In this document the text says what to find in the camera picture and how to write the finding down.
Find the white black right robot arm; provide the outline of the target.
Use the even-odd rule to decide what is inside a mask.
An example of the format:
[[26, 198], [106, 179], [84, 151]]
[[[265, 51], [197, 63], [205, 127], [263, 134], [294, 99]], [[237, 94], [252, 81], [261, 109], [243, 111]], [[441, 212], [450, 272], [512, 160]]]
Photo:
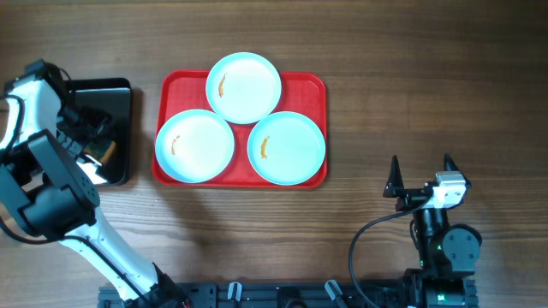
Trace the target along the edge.
[[474, 275], [482, 237], [466, 224], [450, 224], [448, 212], [461, 205], [471, 182], [450, 155], [444, 169], [422, 188], [406, 188], [392, 158], [383, 196], [396, 198], [396, 211], [413, 216], [420, 267], [406, 269], [398, 282], [399, 307], [473, 308], [479, 305]]

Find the orange green sponge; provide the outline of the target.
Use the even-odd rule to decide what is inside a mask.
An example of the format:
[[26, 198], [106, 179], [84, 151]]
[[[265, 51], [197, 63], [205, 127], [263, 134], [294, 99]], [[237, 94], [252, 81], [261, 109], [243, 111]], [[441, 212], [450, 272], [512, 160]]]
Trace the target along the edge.
[[83, 153], [99, 164], [103, 165], [110, 161], [116, 151], [116, 142], [109, 139], [99, 139], [90, 142], [83, 150]]

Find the light blue plate top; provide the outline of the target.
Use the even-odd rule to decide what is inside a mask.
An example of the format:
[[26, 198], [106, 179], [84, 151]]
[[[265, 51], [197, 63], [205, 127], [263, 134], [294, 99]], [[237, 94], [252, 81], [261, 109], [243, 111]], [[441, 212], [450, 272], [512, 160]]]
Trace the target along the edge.
[[263, 56], [237, 52], [215, 63], [206, 78], [205, 94], [211, 109], [225, 121], [252, 124], [277, 107], [281, 75]]

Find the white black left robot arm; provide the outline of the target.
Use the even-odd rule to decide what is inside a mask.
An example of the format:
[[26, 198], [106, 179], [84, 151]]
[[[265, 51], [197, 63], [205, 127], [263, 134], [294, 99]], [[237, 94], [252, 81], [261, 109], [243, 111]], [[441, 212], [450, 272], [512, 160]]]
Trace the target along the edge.
[[108, 164], [127, 123], [99, 103], [79, 105], [77, 80], [38, 60], [5, 83], [9, 107], [1, 141], [1, 203], [24, 231], [20, 243], [58, 242], [82, 256], [115, 287], [124, 307], [189, 307], [190, 298], [109, 224], [81, 163]]

